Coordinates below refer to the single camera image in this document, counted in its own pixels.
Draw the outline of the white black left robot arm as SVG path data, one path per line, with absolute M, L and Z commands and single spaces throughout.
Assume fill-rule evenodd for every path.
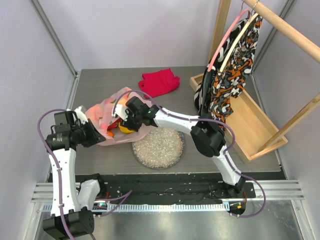
M 43 230 L 55 240 L 73 240 L 93 235 L 92 212 L 95 200 L 106 197 L 107 186 L 99 173 L 89 175 L 76 186 L 77 145 L 89 148 L 105 141 L 81 107 L 54 110 L 55 124 L 41 140 L 49 154 L 52 169 L 52 207 Z

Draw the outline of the yellow fake bell pepper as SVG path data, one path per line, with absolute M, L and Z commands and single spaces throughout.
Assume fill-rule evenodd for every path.
M 125 126 L 122 126 L 122 125 L 119 125 L 118 126 L 119 130 L 124 133 L 124 134 L 131 134 L 131 133 L 134 133 L 135 131 L 134 130 L 130 130 L 128 129 L 127 127 Z

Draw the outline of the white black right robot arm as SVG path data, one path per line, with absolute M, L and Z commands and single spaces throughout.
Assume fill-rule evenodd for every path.
M 210 158 L 218 168 L 226 185 L 226 193 L 233 198 L 244 191 L 245 178 L 233 162 L 219 123 L 208 114 L 191 116 L 169 111 L 159 105 L 148 106 L 137 96 L 116 102 L 113 115 L 122 119 L 129 130 L 137 132 L 142 125 L 177 130 L 191 136 L 197 151 Z

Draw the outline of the pink plastic bag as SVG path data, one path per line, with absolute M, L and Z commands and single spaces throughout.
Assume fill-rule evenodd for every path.
M 143 99 L 138 93 L 129 92 L 130 88 L 124 87 L 99 104 L 89 108 L 85 115 L 91 120 L 95 129 L 105 138 L 98 146 L 112 146 L 131 143 L 142 140 L 154 126 L 142 125 L 138 131 L 129 130 L 121 126 L 121 120 L 126 119 L 126 102 L 133 98 L 139 98 L 144 104 L 152 106 L 151 101 Z

